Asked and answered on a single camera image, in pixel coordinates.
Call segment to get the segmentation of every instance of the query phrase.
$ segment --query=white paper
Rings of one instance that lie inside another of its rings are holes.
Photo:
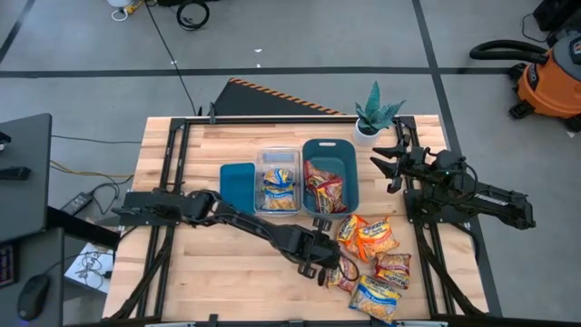
[[[103,275],[113,270],[113,250],[88,243],[74,259],[64,277],[84,284],[99,292],[109,292],[109,280]]]

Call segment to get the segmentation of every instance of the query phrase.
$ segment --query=computer mouse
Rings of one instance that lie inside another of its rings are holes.
[[[27,322],[38,317],[43,311],[51,279],[46,274],[31,277],[18,296],[18,316]]]

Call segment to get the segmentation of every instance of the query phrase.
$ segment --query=power adapter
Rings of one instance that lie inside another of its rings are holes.
[[[80,192],[75,196],[75,198],[73,198],[71,201],[65,204],[61,208],[61,211],[68,213],[72,216],[75,216],[81,210],[83,210],[85,206],[89,205],[89,203],[91,203],[92,201],[93,201],[92,195]]]

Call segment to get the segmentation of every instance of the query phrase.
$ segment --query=clear plastic container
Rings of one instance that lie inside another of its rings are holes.
[[[263,210],[264,204],[264,182],[262,175],[275,168],[285,168],[293,173],[294,193],[292,195],[296,210],[293,211],[269,211]],[[294,215],[300,211],[302,206],[302,160],[300,149],[291,147],[267,147],[258,152],[256,158],[256,174],[254,178],[254,209],[256,213],[284,216]]]

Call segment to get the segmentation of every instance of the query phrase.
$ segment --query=wheel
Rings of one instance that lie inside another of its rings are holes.
[[[571,118],[565,120],[565,126],[571,130],[571,132],[581,132],[581,114],[574,115]]]
[[[508,77],[510,77],[511,80],[516,81],[520,78],[520,76],[523,75],[523,73],[525,72],[525,69],[527,69],[527,65],[520,63],[520,64],[515,64],[514,66],[508,68]]]
[[[527,101],[523,101],[519,104],[513,105],[512,108],[508,110],[508,112],[510,113],[510,116],[515,119],[523,119],[528,115],[534,113],[535,108],[532,105],[530,105],[530,103],[528,103]]]

